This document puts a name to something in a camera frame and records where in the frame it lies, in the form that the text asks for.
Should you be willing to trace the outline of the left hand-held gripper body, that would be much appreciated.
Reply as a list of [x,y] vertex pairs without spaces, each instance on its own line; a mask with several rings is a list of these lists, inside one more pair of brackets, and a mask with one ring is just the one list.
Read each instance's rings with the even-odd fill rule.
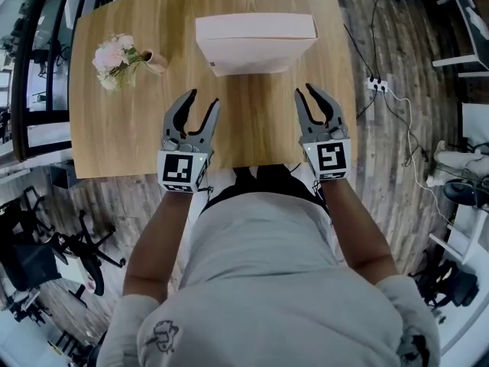
[[214,153],[212,136],[162,137],[162,148],[157,153],[157,180],[166,191],[199,190]]

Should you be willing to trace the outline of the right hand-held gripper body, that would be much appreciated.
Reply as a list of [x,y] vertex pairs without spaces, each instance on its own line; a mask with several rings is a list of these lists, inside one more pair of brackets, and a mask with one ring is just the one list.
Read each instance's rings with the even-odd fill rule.
[[351,139],[346,125],[321,128],[301,136],[300,145],[315,178],[346,179],[351,171]]

